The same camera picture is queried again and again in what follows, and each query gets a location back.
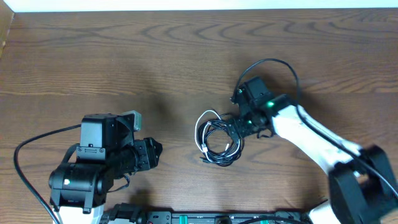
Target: cable connector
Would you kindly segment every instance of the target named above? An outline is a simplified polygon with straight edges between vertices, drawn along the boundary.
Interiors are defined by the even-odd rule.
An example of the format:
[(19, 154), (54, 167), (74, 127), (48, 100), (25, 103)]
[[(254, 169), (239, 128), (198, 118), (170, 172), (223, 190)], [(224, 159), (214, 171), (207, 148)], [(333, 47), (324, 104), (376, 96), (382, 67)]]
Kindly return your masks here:
[(203, 153), (206, 153), (206, 152), (209, 151), (206, 144), (202, 144), (202, 145), (201, 145), (201, 151), (202, 151)]

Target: green led light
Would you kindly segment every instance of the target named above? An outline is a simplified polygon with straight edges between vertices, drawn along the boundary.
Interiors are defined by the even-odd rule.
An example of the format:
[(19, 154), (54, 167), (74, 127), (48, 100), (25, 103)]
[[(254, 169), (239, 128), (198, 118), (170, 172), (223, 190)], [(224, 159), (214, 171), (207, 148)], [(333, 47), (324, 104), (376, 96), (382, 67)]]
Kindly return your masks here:
[(271, 102), (271, 101), (267, 103), (267, 106), (268, 106), (268, 107), (272, 107), (272, 106), (274, 106), (274, 105), (275, 105), (275, 103), (274, 103), (274, 102)]

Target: black cable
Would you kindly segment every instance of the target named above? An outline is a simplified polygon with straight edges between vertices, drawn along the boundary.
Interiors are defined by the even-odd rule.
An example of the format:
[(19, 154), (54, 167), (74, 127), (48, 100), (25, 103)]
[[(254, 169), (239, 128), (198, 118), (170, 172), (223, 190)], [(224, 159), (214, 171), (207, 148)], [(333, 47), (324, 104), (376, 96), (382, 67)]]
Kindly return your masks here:
[(243, 139), (238, 139), (237, 141), (234, 141), (231, 138), (232, 139), (231, 145), (229, 145), (228, 148), (223, 152), (215, 152), (208, 147), (207, 140), (216, 131), (224, 131), (230, 137), (227, 126), (228, 123), (223, 119), (211, 119), (199, 126), (199, 128), (197, 129), (197, 141), (199, 142), (199, 145), (201, 146), (205, 145), (208, 149), (207, 152), (203, 153), (205, 157), (201, 157), (203, 162), (214, 163), (222, 167), (227, 167), (241, 157), (244, 146)]
[(329, 138), (329, 136), (327, 136), (326, 134), (322, 133), (321, 131), (319, 131), (317, 128), (315, 128), (312, 124), (310, 124), (307, 119), (305, 119), (300, 110), (299, 110), (299, 101), (300, 101), (300, 97), (301, 97), (301, 88), (300, 88), (300, 82), (299, 82), (299, 77), (297, 76), (295, 70), (285, 61), (279, 60), (279, 59), (275, 59), (275, 58), (267, 58), (267, 59), (262, 59), (257, 61), (256, 63), (252, 64), (249, 68), (247, 68), (242, 75), (239, 77), (239, 80), (236, 84), (236, 87), (234, 89), (234, 94), (233, 94), (233, 101), (237, 92), (237, 89), (239, 87), (239, 83), (241, 82), (242, 78), (245, 76), (245, 74), (247, 74), (248, 71), (250, 71), (252, 68), (254, 68), (256, 65), (262, 63), (262, 62), (266, 62), (266, 61), (273, 61), (273, 62), (279, 62), (282, 63), (284, 65), (286, 65), (290, 71), (292, 72), (295, 81), (296, 81), (296, 91), (297, 91), (297, 96), (296, 96), (296, 112), (298, 114), (298, 117), (300, 118), (300, 120), (302, 121), (302, 123), (304, 123), (305, 125), (308, 126), (308, 128), (310, 128), (314, 133), (316, 133), (317, 135), (321, 136), (324, 140), (328, 141), (330, 144), (332, 144), (333, 146), (337, 147), (338, 149), (342, 150), (343, 152), (347, 153), (348, 155), (350, 155), (354, 161), (356, 161), (359, 165), (363, 166), (363, 168), (365, 168), (369, 173), (377, 176), (378, 178), (380, 178), (391, 190), (392, 193), (395, 195), (396, 198), (398, 198), (398, 191), (394, 188), (394, 186), (392, 186), (392, 184), (390, 184), (390, 182), (383, 177), (383, 175), (381, 175), (379, 173), (379, 171), (377, 171), (375, 168), (373, 168), (372, 166), (370, 166), (366, 161), (362, 160), (361, 158), (359, 158), (356, 154), (354, 154), (353, 152), (351, 152), (350, 150), (348, 150), (347, 148), (345, 148), (342, 144), (339, 144), (338, 142), (334, 141), (333, 139)]
[(69, 147), (69, 149), (67, 150), (67, 152), (65, 153), (65, 155), (63, 156), (62, 159), (62, 163), (66, 163), (69, 161), (69, 159), (71, 158), (71, 156), (73, 155), (73, 153), (76, 151), (76, 148), (79, 146), (79, 143), (76, 143), (72, 146)]
[(273, 216), (266, 216), (266, 215), (258, 217), (258, 218), (252, 218), (250, 220), (240, 222), (239, 224), (250, 224), (250, 223), (255, 223), (255, 222), (260, 222), (260, 221), (282, 221), (282, 222), (293, 223), (293, 224), (305, 224), (304, 222), (292, 220), (289, 218), (273, 217)]
[(26, 185), (26, 187), (32, 192), (33, 195), (35, 195), (35, 197), (37, 198), (37, 200), (43, 205), (44, 209), (50, 214), (52, 220), (56, 223), (56, 224), (60, 224), (60, 221), (58, 220), (58, 218), (55, 216), (55, 214), (53, 213), (52, 209), (50, 208), (50, 205), (48, 205), (48, 203), (42, 198), (42, 196), (40, 196), (40, 194), (36, 191), (36, 189), (32, 186), (32, 184), (27, 180), (26, 176), (24, 175), (24, 173), (22, 172), (20, 166), (19, 166), (19, 162), (18, 162), (18, 153), (19, 150), (26, 144), (38, 140), (40, 138), (49, 136), (51, 134), (57, 134), (63, 131), (68, 131), (68, 130), (72, 130), (75, 128), (79, 128), (80, 124), (78, 125), (74, 125), (74, 126), (70, 126), (67, 128), (62, 128), (59, 130), (55, 130), (55, 131), (51, 131), (49, 133), (45, 133), (45, 134), (41, 134), (39, 136), (33, 137), (31, 139), (28, 139), (22, 143), (20, 143), (14, 151), (14, 167), (15, 170), (17, 171), (19, 177), (21, 178), (21, 180), (23, 181), (23, 183)]
[(121, 186), (121, 187), (115, 189), (115, 190), (109, 190), (108, 193), (117, 192), (118, 190), (126, 189), (126, 188), (129, 187), (129, 185), (130, 185), (130, 178), (129, 178), (129, 176), (127, 176), (126, 174), (124, 174), (123, 177), (125, 178), (125, 180), (127, 181), (127, 183), (126, 183), (125, 185), (123, 185), (123, 186)]

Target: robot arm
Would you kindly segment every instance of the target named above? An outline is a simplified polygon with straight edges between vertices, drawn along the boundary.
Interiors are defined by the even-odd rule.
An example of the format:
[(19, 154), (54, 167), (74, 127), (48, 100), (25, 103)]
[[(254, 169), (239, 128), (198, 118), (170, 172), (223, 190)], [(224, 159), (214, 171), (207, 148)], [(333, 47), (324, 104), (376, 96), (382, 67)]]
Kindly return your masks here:
[[(127, 174), (158, 165), (162, 145), (153, 138), (134, 139), (140, 130), (141, 115), (136, 111), (83, 118), (80, 143), (68, 150), (49, 178), (51, 204), (60, 223), (99, 223), (114, 179), (127, 180), (117, 191), (129, 185)], [(76, 162), (68, 162), (74, 151)]]
[[(382, 216), (398, 207), (393, 190), (397, 187), (396, 179), (386, 154), (379, 147), (364, 150), (337, 136), (287, 95), (274, 97), (259, 77), (244, 82), (232, 99), (239, 105), (240, 115), (230, 123), (235, 124), (233, 131), (239, 138), (268, 129), (271, 136), (277, 134), (295, 144), (328, 175), (330, 201), (308, 214), (313, 224), (379, 223)], [(358, 159), (380, 175), (369, 172)], [(360, 175), (367, 175), (368, 180), (358, 183)]]
[[(337, 136), (311, 118), (301, 106), (298, 106), (298, 109), (301, 115), (310, 122), (312, 126), (316, 127), (319, 131), (322, 131), (336, 142), (344, 145), (345, 148), (349, 149), (357, 156), (360, 156), (359, 150), (362, 149), (360, 145)], [(353, 160), (350, 155), (324, 140), (304, 124), (299, 118), (296, 106), (294, 105), (289, 105), (280, 110), (277, 116), (272, 117), (272, 124), (274, 125), (274, 131), (277, 135), (295, 144), (316, 162), (326, 174), (335, 168), (336, 163), (347, 163)]]

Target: wooden table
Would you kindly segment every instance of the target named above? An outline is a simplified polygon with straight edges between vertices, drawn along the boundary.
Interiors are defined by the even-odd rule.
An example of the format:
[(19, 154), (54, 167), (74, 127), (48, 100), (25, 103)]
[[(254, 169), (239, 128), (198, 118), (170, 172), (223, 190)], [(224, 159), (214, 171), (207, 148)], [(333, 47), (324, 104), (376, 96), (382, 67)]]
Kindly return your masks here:
[[(378, 144), (398, 174), (397, 9), (19, 13), (0, 59), (0, 222), (50, 223), (14, 170), (21, 141), (88, 113), (129, 110), (143, 116), (136, 136), (152, 136), (164, 151), (156, 169), (109, 194), (106, 208), (312, 208), (328, 196), (326, 175), (288, 141), (251, 136), (243, 156), (221, 168), (200, 162), (193, 140), (205, 110), (237, 111), (229, 98), (238, 76), (269, 57), (294, 66), (315, 119), (364, 146)], [(282, 65), (251, 75), (295, 95)], [(51, 171), (79, 140), (77, 129), (21, 150), (22, 169), (44, 198)]]

